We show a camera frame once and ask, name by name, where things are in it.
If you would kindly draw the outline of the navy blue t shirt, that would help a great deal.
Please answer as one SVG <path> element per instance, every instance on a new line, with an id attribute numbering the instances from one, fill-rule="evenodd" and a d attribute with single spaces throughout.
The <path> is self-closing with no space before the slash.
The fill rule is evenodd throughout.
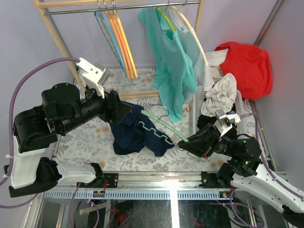
<path id="1" fill-rule="evenodd" d="M 175 145 L 168 135 L 158 131 L 150 119 L 141 113 L 144 108 L 129 103 L 132 111 L 119 124 L 110 124 L 114 137 L 113 149 L 117 155 L 140 152 L 144 147 L 156 157 L 162 157 Z"/>

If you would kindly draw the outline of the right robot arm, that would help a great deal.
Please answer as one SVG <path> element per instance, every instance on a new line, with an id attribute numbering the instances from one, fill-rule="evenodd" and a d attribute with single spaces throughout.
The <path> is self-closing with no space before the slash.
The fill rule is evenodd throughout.
<path id="1" fill-rule="evenodd" d="M 214 153 L 230 157 L 217 173 L 202 172 L 201 186 L 238 188 L 271 205 L 295 227 L 304 226 L 304 193 L 273 173 L 262 159 L 258 141 L 251 136 L 241 139 L 233 126 L 206 124 L 178 147 L 201 158 Z"/>

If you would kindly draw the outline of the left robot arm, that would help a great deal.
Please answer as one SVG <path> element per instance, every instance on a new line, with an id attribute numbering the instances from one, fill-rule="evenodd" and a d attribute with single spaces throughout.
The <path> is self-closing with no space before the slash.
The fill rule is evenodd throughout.
<path id="1" fill-rule="evenodd" d="M 97 163 L 82 166 L 59 165 L 44 156 L 59 136 L 94 118 L 119 124 L 132 110 L 116 91 L 104 96 L 89 88 L 85 98 L 75 85 L 60 83 L 41 94 L 42 104 L 15 116 L 12 124 L 14 159 L 5 166 L 10 174 L 10 196 L 38 194 L 55 186 L 79 185 L 97 188 L 104 184 L 104 173 Z"/>

